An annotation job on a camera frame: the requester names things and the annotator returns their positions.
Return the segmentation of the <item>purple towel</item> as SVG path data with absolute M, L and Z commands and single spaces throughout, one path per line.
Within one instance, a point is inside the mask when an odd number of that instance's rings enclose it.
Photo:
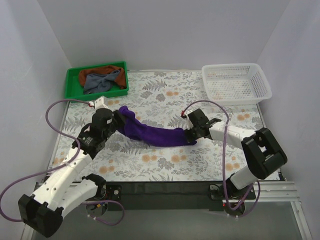
M 131 140 L 143 141 L 154 147 L 193 146 L 197 143 L 196 140 L 188 142 L 182 128 L 166 129 L 141 123 L 127 106 L 120 107 L 119 112 L 125 117 L 125 125 L 118 131 Z

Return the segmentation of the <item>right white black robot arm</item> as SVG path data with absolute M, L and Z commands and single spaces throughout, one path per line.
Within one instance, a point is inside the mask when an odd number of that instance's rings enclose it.
M 185 111 L 181 117 L 186 119 L 184 133 L 189 142 L 200 138 L 221 141 L 232 145 L 244 153 L 246 166 L 230 175 L 222 175 L 222 186 L 216 190 L 222 196 L 244 196 L 257 180 L 264 180 L 288 162 L 287 155 L 268 128 L 249 130 L 227 125 L 221 119 L 208 119 L 201 109 Z

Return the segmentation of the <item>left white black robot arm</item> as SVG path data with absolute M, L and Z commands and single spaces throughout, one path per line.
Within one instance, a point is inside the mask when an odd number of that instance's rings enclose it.
M 31 195 L 22 195 L 18 208 L 22 221 L 46 238 L 62 225 L 63 219 L 81 204 L 106 205 L 113 193 L 106 180 L 95 174 L 83 177 L 70 188 L 79 173 L 104 149 L 106 141 L 124 127 L 125 117 L 118 111 L 100 108 L 85 125 L 61 165 Z

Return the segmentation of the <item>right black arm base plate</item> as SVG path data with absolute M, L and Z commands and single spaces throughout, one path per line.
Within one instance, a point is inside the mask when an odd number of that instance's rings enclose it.
M 255 200 L 256 199 L 256 194 L 254 191 L 253 187 L 249 187 L 246 186 L 245 188 L 242 189 L 231 189 L 230 187 L 227 187 L 227 195 L 228 195 L 228 199 L 229 200 L 241 200 L 247 190 L 249 190 L 248 194 L 245 197 L 245 200 Z M 209 192 L 210 192 L 210 197 L 212 200 L 225 200 L 226 196 L 225 196 L 225 192 L 224 192 L 224 188 L 223 188 L 223 184 L 211 184 L 209 186 Z

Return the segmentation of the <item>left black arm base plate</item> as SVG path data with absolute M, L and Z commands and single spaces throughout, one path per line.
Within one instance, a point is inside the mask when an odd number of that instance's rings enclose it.
M 121 194 L 122 187 L 119 184 L 103 184 L 97 188 L 96 194 L 86 201 L 119 201 Z

